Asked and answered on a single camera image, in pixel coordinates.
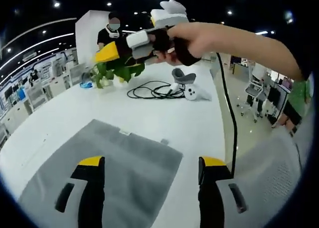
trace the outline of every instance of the green plant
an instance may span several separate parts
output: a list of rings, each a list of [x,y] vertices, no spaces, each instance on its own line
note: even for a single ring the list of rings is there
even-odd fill
[[[137,64],[132,58],[119,58],[113,61],[97,63],[91,69],[92,81],[96,83],[96,86],[101,89],[103,88],[102,81],[113,80],[114,75],[122,78],[128,82],[132,76],[139,76],[145,69],[145,64]]]

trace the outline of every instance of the black ceiling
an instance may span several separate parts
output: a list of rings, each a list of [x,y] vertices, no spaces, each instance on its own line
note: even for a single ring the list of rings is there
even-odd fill
[[[80,18],[88,10],[115,10],[119,12],[122,25],[126,30],[138,30],[140,27],[150,27],[150,20],[147,14],[154,8],[160,8],[163,0],[2,0],[0,4],[0,45],[4,46],[21,33],[48,23],[54,20],[65,18]],[[58,1],[60,8],[55,8],[54,2]],[[187,9],[189,18],[196,21],[220,23],[224,21],[226,25],[250,30],[279,30],[287,26],[284,19],[284,12],[294,10],[298,7],[295,0],[176,0],[182,3]],[[227,15],[228,10],[232,10],[231,16]],[[34,30],[22,36],[9,47],[10,53],[3,50],[0,59],[0,66],[8,59],[34,45],[38,42],[75,31],[75,21],[55,23],[40,29]],[[75,44],[75,36],[63,37],[50,43],[43,43],[35,48],[43,52],[57,48],[58,43],[62,43],[61,50],[65,46]],[[0,71],[0,75],[8,75],[17,68],[18,61],[22,55],[8,63]]]

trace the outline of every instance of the gray mat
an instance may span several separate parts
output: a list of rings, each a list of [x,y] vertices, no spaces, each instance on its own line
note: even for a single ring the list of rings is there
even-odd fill
[[[78,227],[79,204],[87,181],[70,177],[81,160],[94,156],[105,158],[102,227],[152,226],[182,154],[164,144],[119,131],[93,120],[40,167],[18,201],[39,227]],[[74,188],[62,213],[55,204],[67,183],[74,184]]]

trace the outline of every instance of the hand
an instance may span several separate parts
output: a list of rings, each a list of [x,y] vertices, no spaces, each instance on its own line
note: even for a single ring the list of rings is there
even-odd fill
[[[181,23],[167,31],[170,38],[178,37],[188,41],[188,50],[195,58],[201,58],[204,53],[209,52],[211,44],[212,26],[214,24],[192,22]],[[155,52],[156,63],[167,62],[173,66],[181,65],[175,51]]]

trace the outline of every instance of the floor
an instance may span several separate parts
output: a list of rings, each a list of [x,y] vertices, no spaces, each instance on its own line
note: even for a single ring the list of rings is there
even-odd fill
[[[226,85],[228,89],[228,95],[231,102],[231,106],[234,111],[235,119],[237,122],[237,157],[242,156],[250,150],[255,144],[261,140],[267,138],[271,131],[271,124],[266,117],[258,118],[258,121],[254,123],[254,118],[252,114],[247,113],[241,116],[241,108],[237,107],[247,99],[247,94],[245,93],[245,88],[247,87],[247,82],[236,78],[231,70],[229,70],[229,60],[227,55],[221,55],[223,61],[223,70],[226,80]],[[233,144],[234,144],[234,124],[231,119],[230,111],[226,102],[226,97],[223,90],[221,71],[218,60],[214,62],[203,62],[211,63],[213,70],[213,79],[219,96],[220,107],[223,116],[224,123],[224,134],[225,134],[225,145],[226,145],[226,163],[231,163],[233,156]],[[267,104],[263,104],[263,113],[266,112]]]

